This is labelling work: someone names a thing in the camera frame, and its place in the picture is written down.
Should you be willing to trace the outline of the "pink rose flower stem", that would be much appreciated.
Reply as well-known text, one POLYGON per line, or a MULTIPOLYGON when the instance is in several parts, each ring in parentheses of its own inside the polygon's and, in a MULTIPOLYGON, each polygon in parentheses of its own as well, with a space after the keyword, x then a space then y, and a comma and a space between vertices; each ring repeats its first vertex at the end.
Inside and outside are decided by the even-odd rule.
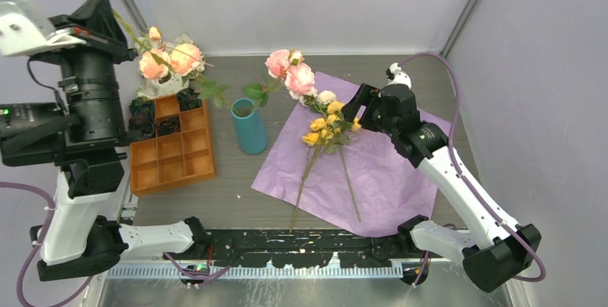
POLYGON ((303 105, 317 98, 315 74, 305 63, 300 50, 276 50, 266 58, 265 67, 267 79, 264 82, 252 83, 243 88, 245 95, 254 100, 256 107, 264 107, 270 95, 281 89, 285 89, 292 99, 303 105))

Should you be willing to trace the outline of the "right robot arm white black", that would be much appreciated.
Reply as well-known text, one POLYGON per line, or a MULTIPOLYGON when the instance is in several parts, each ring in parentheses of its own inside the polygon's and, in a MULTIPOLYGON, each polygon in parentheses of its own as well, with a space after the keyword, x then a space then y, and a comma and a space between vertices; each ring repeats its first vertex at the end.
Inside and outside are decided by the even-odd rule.
POLYGON ((417 215, 398 228, 403 255, 413 258, 430 251, 451 260, 486 293, 530 267, 541 242, 539 230, 516 221, 469 176, 446 133, 422 120, 407 85, 378 89, 362 84, 341 111, 352 121, 361 107, 362 128, 386 134, 396 152, 437 186, 469 229, 465 235, 417 215))

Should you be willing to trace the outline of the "pink paper flower bouquet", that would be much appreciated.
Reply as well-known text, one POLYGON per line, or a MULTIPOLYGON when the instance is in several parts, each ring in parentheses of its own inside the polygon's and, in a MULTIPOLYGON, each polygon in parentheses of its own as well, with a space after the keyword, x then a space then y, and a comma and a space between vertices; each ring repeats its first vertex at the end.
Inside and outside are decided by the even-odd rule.
POLYGON ((417 215, 430 216, 437 187, 394 149, 388 136, 355 132, 342 153, 322 155, 299 187, 313 150, 301 140, 318 114, 297 104, 252 183, 252 188, 299 206, 306 214, 365 237, 396 233, 417 215))

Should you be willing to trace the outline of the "peach rose flower stem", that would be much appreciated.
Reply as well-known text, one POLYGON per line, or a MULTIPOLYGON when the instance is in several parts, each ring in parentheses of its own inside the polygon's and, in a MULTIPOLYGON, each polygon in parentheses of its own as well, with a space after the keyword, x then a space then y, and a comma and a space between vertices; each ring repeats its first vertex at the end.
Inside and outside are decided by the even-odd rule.
POLYGON ((228 86, 204 76, 206 58, 187 34, 168 41, 159 28, 150 27, 135 38, 135 48, 138 73, 143 78, 138 96, 157 99, 191 88, 200 100, 210 100, 217 108, 234 109, 225 96, 228 86))

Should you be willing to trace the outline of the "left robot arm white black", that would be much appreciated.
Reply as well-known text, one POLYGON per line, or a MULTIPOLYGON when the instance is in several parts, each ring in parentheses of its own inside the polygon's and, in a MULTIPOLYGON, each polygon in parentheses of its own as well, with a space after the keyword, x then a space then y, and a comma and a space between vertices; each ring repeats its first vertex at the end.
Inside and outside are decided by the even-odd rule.
POLYGON ((6 166, 53 164, 57 189, 46 226, 31 228, 43 282, 103 273, 126 258, 199 259, 209 249, 200 221, 142 228, 99 211, 124 177, 136 135, 125 128, 115 66, 134 60, 110 0, 87 0, 71 14, 46 17, 32 0, 1 2, 1 54, 61 69, 54 101, 1 106, 6 166))

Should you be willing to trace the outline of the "teal cylindrical vase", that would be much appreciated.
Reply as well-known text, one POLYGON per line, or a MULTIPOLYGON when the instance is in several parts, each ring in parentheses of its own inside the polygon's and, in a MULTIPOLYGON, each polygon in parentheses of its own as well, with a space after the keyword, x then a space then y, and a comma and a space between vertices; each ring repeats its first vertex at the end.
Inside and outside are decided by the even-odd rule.
POLYGON ((248 98, 234 101, 231 114, 240 150, 249 155, 262 153, 267 148, 269 138, 254 102, 248 98))

